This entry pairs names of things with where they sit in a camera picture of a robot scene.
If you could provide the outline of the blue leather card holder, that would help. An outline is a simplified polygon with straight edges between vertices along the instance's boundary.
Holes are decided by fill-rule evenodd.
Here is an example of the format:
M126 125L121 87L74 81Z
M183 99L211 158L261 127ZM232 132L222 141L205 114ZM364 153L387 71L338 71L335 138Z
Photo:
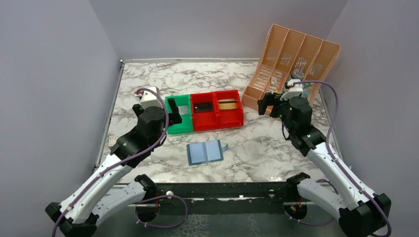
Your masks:
M228 148L228 144L222 146L219 139L188 144L186 146L188 164L193 166L222 161L224 160L223 153Z

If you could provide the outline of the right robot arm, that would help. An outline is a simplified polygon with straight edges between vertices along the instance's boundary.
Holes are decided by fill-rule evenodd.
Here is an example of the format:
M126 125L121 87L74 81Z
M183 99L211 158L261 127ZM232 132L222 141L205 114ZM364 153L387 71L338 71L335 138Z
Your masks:
M348 237L374 236L389 225L391 200L378 195L342 162L326 141L324 134L312 125L312 107L306 98L282 99L280 94L266 93L257 102L258 113L280 118L289 140L302 155L313 162L327 177L335 192L324 188L309 175L301 173L287 180L286 197L297 201L306 198L333 216Z

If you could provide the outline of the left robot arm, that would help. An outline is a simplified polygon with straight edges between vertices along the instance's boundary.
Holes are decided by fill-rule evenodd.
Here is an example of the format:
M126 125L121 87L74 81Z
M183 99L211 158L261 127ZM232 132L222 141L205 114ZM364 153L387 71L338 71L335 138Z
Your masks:
M66 237L90 237L99 225L124 207L155 198L156 184L147 175L139 175L115 194L108 192L164 142L169 126L182 122L175 100L169 99L168 104L170 113L166 107L133 106L137 125L117 140L102 164L77 191L45 208L55 222L53 236L60 230Z

